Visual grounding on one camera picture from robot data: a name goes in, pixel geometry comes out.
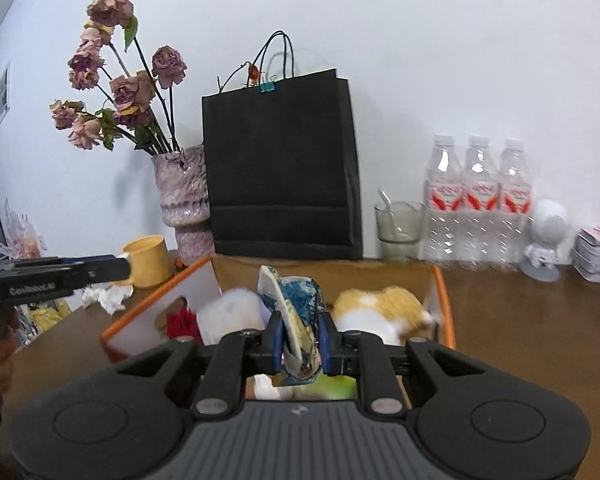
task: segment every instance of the white bottle cap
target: white bottle cap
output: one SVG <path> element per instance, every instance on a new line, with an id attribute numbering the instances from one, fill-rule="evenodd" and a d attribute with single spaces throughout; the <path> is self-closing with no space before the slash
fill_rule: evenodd
<path id="1" fill-rule="evenodd" d="M 433 143 L 436 146 L 455 146 L 456 140 L 451 135 L 434 135 Z"/>
<path id="2" fill-rule="evenodd" d="M 469 144 L 471 146 L 478 146 L 479 148 L 486 148 L 489 145 L 489 139 L 482 135 L 469 136 Z"/>
<path id="3" fill-rule="evenodd" d="M 525 149 L 525 143 L 519 139 L 507 139 L 504 141 L 504 147 L 508 150 L 517 150 L 521 152 Z"/>

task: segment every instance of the vase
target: vase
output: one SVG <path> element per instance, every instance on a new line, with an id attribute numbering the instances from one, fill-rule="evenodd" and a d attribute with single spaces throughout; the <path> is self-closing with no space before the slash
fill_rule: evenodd
<path id="1" fill-rule="evenodd" d="M 175 229 L 178 256 L 191 265 L 214 252 L 204 146 L 154 155 L 152 161 L 162 221 Z"/>

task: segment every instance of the red and white label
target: red and white label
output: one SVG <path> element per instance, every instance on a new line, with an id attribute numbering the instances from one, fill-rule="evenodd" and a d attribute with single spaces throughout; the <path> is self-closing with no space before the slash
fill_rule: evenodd
<path id="1" fill-rule="evenodd" d="M 431 184 L 428 202 L 435 211 L 457 211 L 462 206 L 462 184 Z"/>
<path id="2" fill-rule="evenodd" d="M 500 209 L 507 213 L 528 213 L 531 208 L 531 186 L 502 186 Z"/>
<path id="3" fill-rule="evenodd" d="M 464 206 L 476 211 L 491 211 L 498 207 L 498 184 L 476 182 L 468 187 L 464 195 Z"/>

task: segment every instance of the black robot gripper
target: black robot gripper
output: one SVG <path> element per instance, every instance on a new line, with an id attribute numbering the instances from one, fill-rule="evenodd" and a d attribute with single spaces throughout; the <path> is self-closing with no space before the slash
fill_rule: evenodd
<path id="1" fill-rule="evenodd" d="M 10 448 L 36 480 L 566 480 L 589 424 L 569 400 L 434 341 L 385 346 L 318 324 L 325 374 L 356 400 L 245 400 L 246 378 L 280 371 L 279 313 L 216 346 L 171 341 L 44 394 Z M 405 399 L 396 375 L 408 393 Z"/>

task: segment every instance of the cardboard box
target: cardboard box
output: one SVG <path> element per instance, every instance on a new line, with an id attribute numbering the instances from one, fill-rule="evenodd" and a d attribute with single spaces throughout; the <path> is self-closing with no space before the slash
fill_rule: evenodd
<path id="1" fill-rule="evenodd" d="M 349 288 L 382 290 L 403 286 L 420 300 L 436 324 L 430 336 L 455 349 L 456 336 L 442 273 L 427 264 L 385 265 L 375 260 L 267 261 L 215 254 L 198 261 L 161 285 L 133 310 L 102 333 L 102 343 L 112 361 L 137 355 L 167 341 L 156 328 L 156 318 L 178 298 L 192 312 L 219 297 L 224 290 L 255 290 L 261 265 L 275 267 L 283 276 L 307 276 L 320 286 L 327 304 Z"/>

